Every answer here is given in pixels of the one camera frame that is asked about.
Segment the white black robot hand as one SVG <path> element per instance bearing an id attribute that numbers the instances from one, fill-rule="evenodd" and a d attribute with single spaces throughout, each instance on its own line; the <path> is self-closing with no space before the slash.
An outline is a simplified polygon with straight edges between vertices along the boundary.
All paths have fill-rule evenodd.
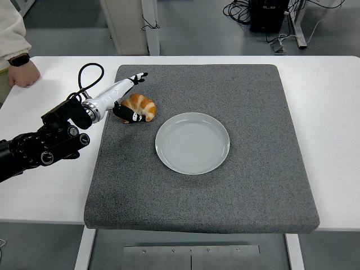
<path id="1" fill-rule="evenodd" d="M 143 77 L 146 77 L 147 75 L 147 72 L 138 73 L 118 81 L 95 98 L 90 98 L 87 99 L 86 102 L 83 102 L 83 105 L 87 104 L 88 109 L 92 112 L 92 122 L 97 123 L 102 120 L 105 116 L 105 112 L 111 110 L 114 107 L 115 102 L 125 96 L 133 86 L 143 82 Z"/>

